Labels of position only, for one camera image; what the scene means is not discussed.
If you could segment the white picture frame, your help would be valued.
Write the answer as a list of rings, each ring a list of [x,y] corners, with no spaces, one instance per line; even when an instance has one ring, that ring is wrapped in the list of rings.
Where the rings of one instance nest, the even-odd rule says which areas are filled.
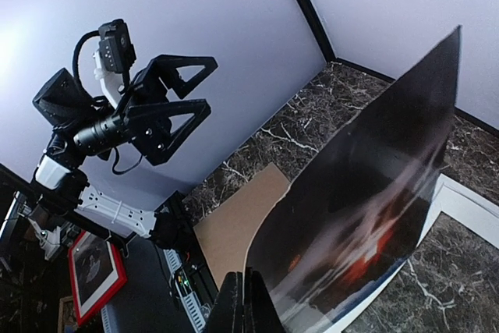
[[[441,175],[416,251],[331,332],[496,332],[498,206]]]

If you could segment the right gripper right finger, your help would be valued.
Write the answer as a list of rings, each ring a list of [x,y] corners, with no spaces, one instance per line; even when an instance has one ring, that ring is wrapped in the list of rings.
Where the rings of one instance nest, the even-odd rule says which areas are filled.
[[[246,332],[284,332],[259,271],[246,269]]]

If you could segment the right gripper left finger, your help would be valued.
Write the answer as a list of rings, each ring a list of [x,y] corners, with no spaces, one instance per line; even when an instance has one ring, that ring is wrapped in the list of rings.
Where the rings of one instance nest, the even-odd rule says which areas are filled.
[[[242,272],[226,274],[212,306],[204,331],[207,333],[242,333],[243,328]]]

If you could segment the brown cardboard backing board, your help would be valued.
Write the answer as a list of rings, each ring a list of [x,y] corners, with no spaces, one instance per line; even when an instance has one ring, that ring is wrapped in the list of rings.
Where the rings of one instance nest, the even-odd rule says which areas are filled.
[[[217,288],[227,273],[244,270],[253,237],[289,186],[288,178],[270,163],[194,226]]]

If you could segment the dark landscape photo print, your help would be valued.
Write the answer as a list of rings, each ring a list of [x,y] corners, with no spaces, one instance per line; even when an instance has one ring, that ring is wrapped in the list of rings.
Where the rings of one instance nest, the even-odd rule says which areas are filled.
[[[415,250],[451,134],[456,27],[344,124],[293,179],[253,237],[284,332],[323,332]]]

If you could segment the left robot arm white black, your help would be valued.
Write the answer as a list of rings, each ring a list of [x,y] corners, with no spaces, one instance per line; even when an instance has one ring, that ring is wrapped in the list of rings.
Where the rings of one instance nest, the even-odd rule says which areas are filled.
[[[131,76],[135,59],[95,53],[100,97],[83,88],[78,69],[60,69],[40,89],[33,105],[51,124],[52,135],[32,185],[50,211],[118,246],[126,240],[91,221],[92,214],[162,249],[185,250],[189,239],[174,215],[104,197],[81,170],[88,157],[118,158],[118,147],[125,143],[139,151],[141,160],[162,165],[211,112],[207,101],[189,99],[189,93],[216,70],[214,58],[159,55]]]

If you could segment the white mat board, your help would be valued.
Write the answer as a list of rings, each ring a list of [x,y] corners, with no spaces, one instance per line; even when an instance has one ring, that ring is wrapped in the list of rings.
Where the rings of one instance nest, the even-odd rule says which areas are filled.
[[[498,249],[498,206],[472,190],[443,185],[430,205],[417,246],[441,214],[457,221]]]

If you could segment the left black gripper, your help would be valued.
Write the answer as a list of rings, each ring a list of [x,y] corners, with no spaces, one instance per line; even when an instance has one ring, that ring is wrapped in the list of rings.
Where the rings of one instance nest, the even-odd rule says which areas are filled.
[[[168,89],[184,99],[218,63],[210,56],[159,55],[152,64],[137,73],[127,90],[124,119],[130,143],[151,165],[161,165],[211,113],[204,99],[169,101]]]

